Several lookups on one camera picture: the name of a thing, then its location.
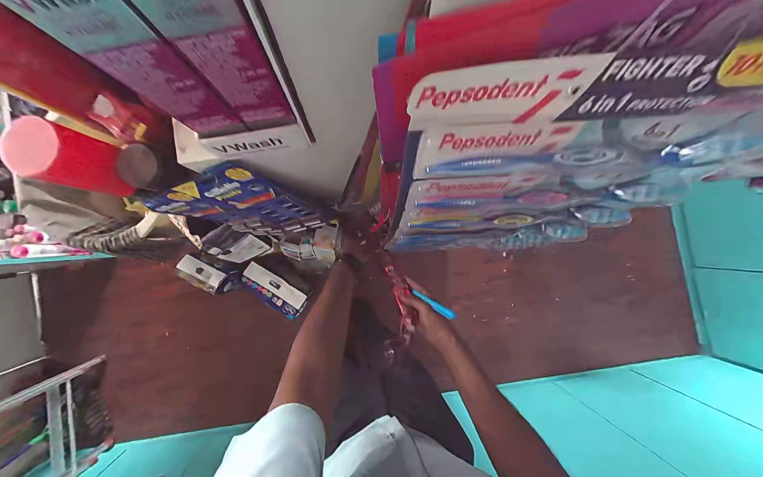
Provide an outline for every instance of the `metal rack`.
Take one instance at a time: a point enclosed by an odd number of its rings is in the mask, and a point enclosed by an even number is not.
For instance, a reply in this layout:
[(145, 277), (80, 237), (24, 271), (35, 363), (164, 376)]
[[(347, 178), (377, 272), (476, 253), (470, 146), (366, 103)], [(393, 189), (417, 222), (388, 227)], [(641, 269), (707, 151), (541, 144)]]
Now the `metal rack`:
[[(93, 448), (86, 454), (79, 456), (76, 447), (76, 425), (73, 405), (72, 380), (81, 374), (85, 374), (90, 368), (105, 361), (105, 356), (98, 356), (79, 366), (69, 369), (57, 376), (46, 379), (38, 385), (14, 394), (0, 401), (0, 413), (14, 409), (28, 400), (37, 396), (46, 397), (47, 426), (49, 439), (49, 468), (52, 477), (76, 475), (87, 470), (96, 463), (99, 454), (110, 449), (112, 439), (105, 440), (100, 446)], [(12, 368), (0, 374), (8, 374), (24, 367)], [(61, 394), (61, 385), (64, 385), (64, 394)], [(66, 402), (65, 419), (61, 410)], [(64, 432), (64, 420), (67, 429)]]

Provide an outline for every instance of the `dark trousers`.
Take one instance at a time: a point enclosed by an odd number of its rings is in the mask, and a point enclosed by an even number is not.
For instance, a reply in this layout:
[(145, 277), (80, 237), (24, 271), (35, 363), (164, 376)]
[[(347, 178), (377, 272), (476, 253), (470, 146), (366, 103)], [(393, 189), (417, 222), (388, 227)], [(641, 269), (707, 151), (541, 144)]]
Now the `dark trousers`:
[(399, 354), (394, 366), (387, 365), (384, 344), (393, 336), (366, 300), (353, 301), (341, 398), (326, 439), (325, 455), (331, 455), (341, 442), (378, 417), (390, 415), (472, 464), (470, 439), (423, 365), (408, 352)]

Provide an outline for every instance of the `hanging product strip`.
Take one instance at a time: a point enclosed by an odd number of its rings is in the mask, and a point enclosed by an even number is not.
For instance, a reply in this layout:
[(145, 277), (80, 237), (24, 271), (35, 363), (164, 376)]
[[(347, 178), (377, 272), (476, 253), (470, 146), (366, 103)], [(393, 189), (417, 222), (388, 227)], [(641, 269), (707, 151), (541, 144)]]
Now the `hanging product strip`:
[(492, 4), (399, 34), (414, 51), (374, 71), (401, 171), (382, 188), (388, 248), (578, 242), (693, 182), (763, 187), (763, 1), (597, 4)]

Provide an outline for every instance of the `white shirt sleeve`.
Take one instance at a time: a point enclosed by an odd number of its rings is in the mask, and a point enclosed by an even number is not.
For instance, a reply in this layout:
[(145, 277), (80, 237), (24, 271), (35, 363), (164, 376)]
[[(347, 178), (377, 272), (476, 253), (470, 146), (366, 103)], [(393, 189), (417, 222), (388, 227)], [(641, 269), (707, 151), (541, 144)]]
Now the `white shirt sleeve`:
[(215, 477), (318, 477), (324, 452), (320, 416), (304, 404), (283, 404), (231, 440)]

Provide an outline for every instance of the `wristwatch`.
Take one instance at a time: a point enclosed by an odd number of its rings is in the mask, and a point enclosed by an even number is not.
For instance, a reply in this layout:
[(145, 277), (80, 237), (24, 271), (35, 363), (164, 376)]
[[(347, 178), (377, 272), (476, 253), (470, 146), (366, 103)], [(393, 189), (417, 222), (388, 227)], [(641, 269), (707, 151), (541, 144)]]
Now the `wristwatch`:
[(361, 264), (361, 261), (358, 260), (358, 257), (352, 254), (341, 254), (337, 257), (337, 260), (334, 261), (334, 263), (338, 263), (339, 261), (342, 261), (346, 264), (346, 266), (349, 267), (349, 270), (352, 271), (352, 274), (354, 276), (358, 276), (362, 270), (364, 270), (364, 265)]

